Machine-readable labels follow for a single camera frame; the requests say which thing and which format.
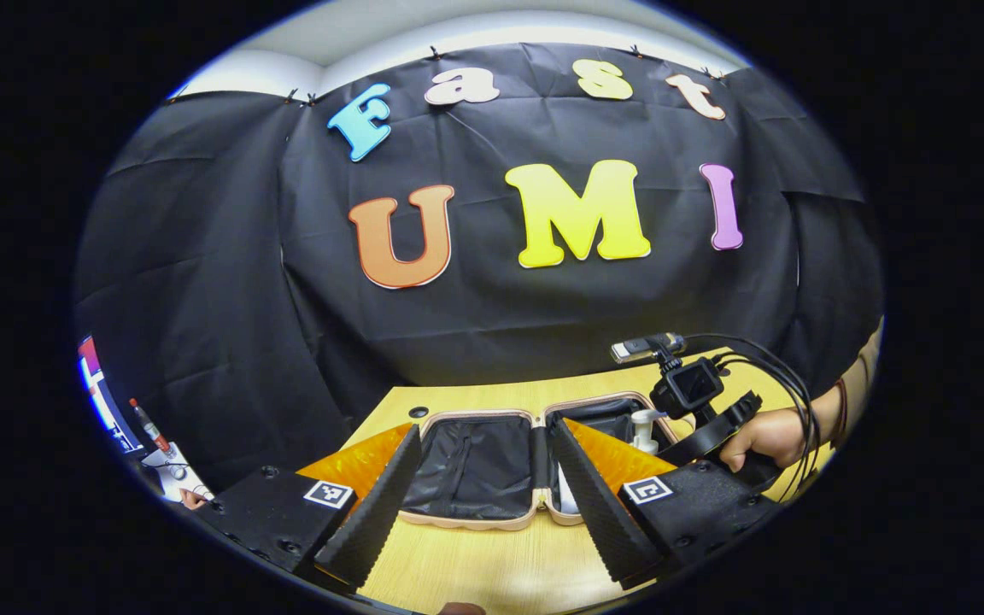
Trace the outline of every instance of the black cloth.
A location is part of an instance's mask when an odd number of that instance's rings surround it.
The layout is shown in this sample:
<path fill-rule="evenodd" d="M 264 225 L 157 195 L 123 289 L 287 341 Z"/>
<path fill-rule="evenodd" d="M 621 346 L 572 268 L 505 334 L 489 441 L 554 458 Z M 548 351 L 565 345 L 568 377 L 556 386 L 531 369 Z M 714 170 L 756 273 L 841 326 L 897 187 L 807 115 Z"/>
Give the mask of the black cloth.
<path fill-rule="evenodd" d="M 589 97 L 579 58 L 620 67 L 631 100 Z M 500 96 L 430 108 L 432 77 L 453 67 L 491 70 Z M 726 120 L 689 108 L 664 82 L 677 73 L 706 83 Z M 325 123 L 379 82 L 391 134 L 352 163 Z M 522 268 L 507 170 L 549 164 L 582 194 L 610 159 L 639 171 L 652 253 L 566 250 L 562 264 Z M 734 172 L 741 248 L 711 246 L 704 163 Z M 421 287 L 373 284 L 348 212 L 397 199 L 395 256 L 413 260 L 423 231 L 407 195 L 435 184 L 454 187 L 448 268 Z M 391 386 L 610 370 L 610 343 L 659 331 L 749 337 L 821 394 L 882 314 L 871 217 L 842 155 L 757 70 L 710 80 L 617 50 L 484 47 L 368 75 L 313 106 L 235 92 L 161 106 L 95 199 L 75 324 L 116 400 L 137 397 L 218 494 L 255 466 L 296 470 L 337 450 Z"/>

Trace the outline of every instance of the letter f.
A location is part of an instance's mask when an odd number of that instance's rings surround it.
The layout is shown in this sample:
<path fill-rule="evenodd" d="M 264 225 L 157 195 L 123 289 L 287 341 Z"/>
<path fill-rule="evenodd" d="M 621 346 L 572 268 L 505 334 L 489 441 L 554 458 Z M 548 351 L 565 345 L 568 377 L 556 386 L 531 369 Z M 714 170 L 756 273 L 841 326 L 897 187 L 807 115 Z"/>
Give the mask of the letter f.
<path fill-rule="evenodd" d="M 363 160 L 368 152 L 376 148 L 390 135 L 390 126 L 376 126 L 371 120 L 386 120 L 390 117 L 390 106 L 380 101 L 378 97 L 390 92 L 390 86 L 385 83 L 375 83 L 367 87 L 354 101 L 340 109 L 337 115 L 329 120 L 328 128 L 339 128 L 344 139 L 351 144 L 352 162 Z M 366 103 L 366 110 L 360 106 Z"/>

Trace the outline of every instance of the bracelet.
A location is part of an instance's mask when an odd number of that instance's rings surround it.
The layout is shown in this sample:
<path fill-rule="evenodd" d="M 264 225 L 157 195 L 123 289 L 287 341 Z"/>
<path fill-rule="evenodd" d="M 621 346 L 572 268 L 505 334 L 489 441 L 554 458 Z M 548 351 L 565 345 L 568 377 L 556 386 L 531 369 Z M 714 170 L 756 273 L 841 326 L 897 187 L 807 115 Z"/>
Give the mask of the bracelet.
<path fill-rule="evenodd" d="M 830 435 L 831 451 L 837 448 L 837 443 L 845 435 L 845 430 L 848 427 L 848 390 L 845 389 L 844 378 L 839 378 L 835 386 L 840 386 L 840 412 L 833 433 Z"/>

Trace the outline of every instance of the table surface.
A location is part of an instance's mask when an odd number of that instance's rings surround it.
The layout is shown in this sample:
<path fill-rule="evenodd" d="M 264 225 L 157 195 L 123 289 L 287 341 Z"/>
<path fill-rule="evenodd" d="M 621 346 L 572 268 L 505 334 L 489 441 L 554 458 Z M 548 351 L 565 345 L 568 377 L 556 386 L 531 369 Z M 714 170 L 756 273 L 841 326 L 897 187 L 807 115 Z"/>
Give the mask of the table surface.
<path fill-rule="evenodd" d="M 688 363 L 696 357 L 683 359 Z M 748 389 L 761 395 L 762 410 L 793 405 L 782 386 L 757 367 L 733 365 L 729 369 L 730 375 L 723 378 L 725 389 L 713 401 L 717 410 L 733 404 Z M 399 424 L 421 425 L 435 413 L 448 410 L 517 408 L 539 415 L 555 402 L 625 390 L 646 397 L 657 380 L 659 369 L 645 365 L 534 382 L 394 388 L 344 447 Z M 429 413 L 420 419 L 409 417 L 407 412 L 417 406 L 426 406 Z M 669 423 L 676 436 L 692 432 L 686 421 Z M 831 453 L 829 445 L 824 445 L 816 467 L 823 466 Z M 789 467 L 765 491 L 766 497 L 780 499 L 794 472 L 795 466 Z M 557 525 L 549 513 L 539 511 L 526 529 L 516 532 L 448 530 L 398 519 L 359 595 L 430 614 L 446 602 L 470 602 L 484 607 L 488 615 L 537 615 L 614 600 L 652 583 L 623 591 L 610 580 L 585 525 Z"/>

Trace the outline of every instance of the white wall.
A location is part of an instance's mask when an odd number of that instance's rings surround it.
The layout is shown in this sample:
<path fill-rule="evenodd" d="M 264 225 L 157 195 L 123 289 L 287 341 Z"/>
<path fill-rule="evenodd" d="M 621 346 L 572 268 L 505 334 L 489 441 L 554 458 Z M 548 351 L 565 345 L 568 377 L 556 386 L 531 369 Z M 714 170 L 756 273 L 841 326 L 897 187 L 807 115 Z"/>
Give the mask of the white wall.
<path fill-rule="evenodd" d="M 232 50 L 212 60 L 174 93 L 177 97 L 200 92 L 262 92 L 286 97 L 296 87 L 296 97 L 321 81 L 321 67 L 302 58 L 274 51 Z"/>
<path fill-rule="evenodd" d="M 430 24 L 382 40 L 341 58 L 328 67 L 274 51 L 239 50 L 220 56 L 192 77 L 179 95 L 245 91 L 286 97 L 324 95 L 345 83 L 376 71 L 431 55 L 430 46 L 446 54 L 452 50 L 503 43 L 574 43 L 629 50 L 671 60 L 681 65 L 708 67 L 712 73 L 731 73 L 748 62 L 729 50 L 723 56 L 687 39 L 648 30 L 643 26 L 596 15 L 559 11 L 504 11 L 466 15 Z"/>

